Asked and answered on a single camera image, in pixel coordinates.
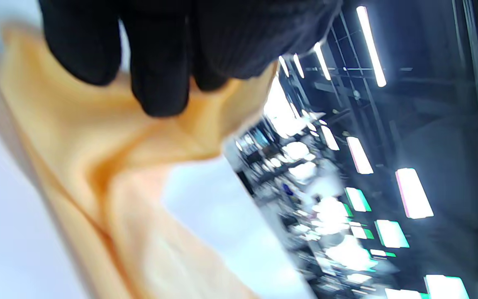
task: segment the fluorescent light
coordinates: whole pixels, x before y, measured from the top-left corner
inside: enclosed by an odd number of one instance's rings
[[[379,239],[388,248],[409,248],[407,239],[403,234],[400,224],[396,221],[377,220]]]
[[[360,238],[360,239],[368,239],[366,237],[366,233],[364,232],[364,229],[362,227],[359,227],[359,226],[350,226],[349,227],[351,229],[351,234],[356,237],[356,238]]]
[[[370,212],[370,206],[364,197],[364,194],[359,189],[355,188],[345,188],[346,195],[348,196],[349,202],[354,210],[358,212]]]
[[[302,78],[304,78],[304,71],[302,70],[302,65],[300,64],[300,59],[298,58],[298,54],[293,56],[294,63],[296,64],[296,68],[298,68],[298,73]]]
[[[324,134],[324,139],[326,140],[326,144],[328,145],[328,148],[332,151],[338,151],[340,148],[338,147],[337,140],[335,140],[335,137],[333,136],[332,131],[329,129],[329,127],[326,127],[325,125],[320,127],[322,130],[322,134]]]
[[[320,42],[317,42],[315,46],[313,47],[313,49],[315,50],[315,53],[317,54],[318,62],[320,62],[320,67],[322,68],[322,72],[324,73],[324,76],[326,77],[326,79],[331,80],[332,76],[329,75],[328,66],[326,66],[326,60],[324,59],[324,55],[322,55]]]
[[[373,174],[372,166],[366,157],[366,153],[364,153],[363,146],[359,139],[356,137],[347,137],[346,140],[357,172],[359,174]]]
[[[384,87],[387,85],[387,80],[385,80],[385,74],[383,74],[383,68],[379,62],[379,56],[377,55],[376,46],[373,42],[372,28],[370,27],[370,21],[368,20],[366,7],[357,7],[357,16],[359,17],[359,22],[361,23],[361,28],[363,29],[364,39],[366,40],[366,45],[368,46],[368,52],[370,53],[370,58],[372,59],[372,66],[373,71],[376,74],[377,86]]]
[[[366,280],[369,280],[370,278],[372,278],[371,276],[360,274],[360,273],[350,274],[347,277],[349,281],[354,282],[356,284],[362,284],[366,282]]]
[[[281,56],[279,57],[279,64],[281,64],[283,72],[285,72],[285,76],[289,76],[289,70],[287,68],[287,64],[285,64],[285,59],[283,59]]]
[[[384,252],[383,250],[375,250],[375,249],[370,249],[370,253],[373,255],[379,255],[381,257],[386,257],[387,253]]]
[[[385,289],[387,299],[422,299],[421,295],[416,291],[408,291],[406,289]]]
[[[396,179],[407,217],[419,219],[434,216],[416,170],[413,168],[398,169]]]
[[[425,284],[431,299],[469,299],[466,288],[459,277],[427,275]]]

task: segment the white surface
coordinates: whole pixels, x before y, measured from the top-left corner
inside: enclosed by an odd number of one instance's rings
[[[89,298],[43,200],[1,141],[0,298]]]
[[[167,209],[244,284],[264,299],[313,298],[226,159],[190,163],[171,177],[163,199]]]

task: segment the finger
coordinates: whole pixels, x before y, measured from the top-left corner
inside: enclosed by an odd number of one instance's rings
[[[191,72],[201,91],[215,91],[222,87],[228,78],[218,74],[211,68],[208,59],[202,51],[198,15],[195,10],[190,15],[189,25],[191,30],[190,49],[192,52]]]
[[[118,17],[109,1],[40,0],[49,49],[76,78],[106,85],[121,63]]]
[[[235,78],[260,75],[284,53],[324,38],[341,0],[201,0],[200,36],[209,64]]]
[[[184,16],[122,14],[131,49],[132,92],[146,114],[170,117],[188,103],[188,46]]]

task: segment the orange cloth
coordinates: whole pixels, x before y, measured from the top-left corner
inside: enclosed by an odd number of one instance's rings
[[[87,85],[64,71],[39,34],[15,26],[3,35],[0,89],[95,295],[255,298],[160,196],[173,163],[218,156],[223,139],[259,115],[275,65],[213,93],[192,86],[182,115],[152,119],[127,75]]]

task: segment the black glove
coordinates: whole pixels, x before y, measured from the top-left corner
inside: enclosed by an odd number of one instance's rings
[[[76,78],[107,85],[131,47],[132,92],[153,117],[182,112],[188,78],[211,91],[260,75],[326,36],[341,0],[40,0],[47,44]]]

